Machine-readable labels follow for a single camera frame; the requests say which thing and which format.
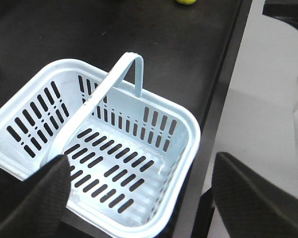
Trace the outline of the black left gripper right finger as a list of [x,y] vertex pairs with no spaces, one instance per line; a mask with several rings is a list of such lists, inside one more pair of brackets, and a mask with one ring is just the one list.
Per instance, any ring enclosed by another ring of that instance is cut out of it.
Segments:
[[212,190],[232,238],[298,238],[298,199],[227,152],[216,154]]

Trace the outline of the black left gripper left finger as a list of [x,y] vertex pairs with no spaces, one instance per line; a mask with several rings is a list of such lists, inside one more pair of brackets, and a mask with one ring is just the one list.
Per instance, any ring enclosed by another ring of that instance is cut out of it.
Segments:
[[70,190],[68,158],[58,155],[0,195],[0,238],[51,238]]

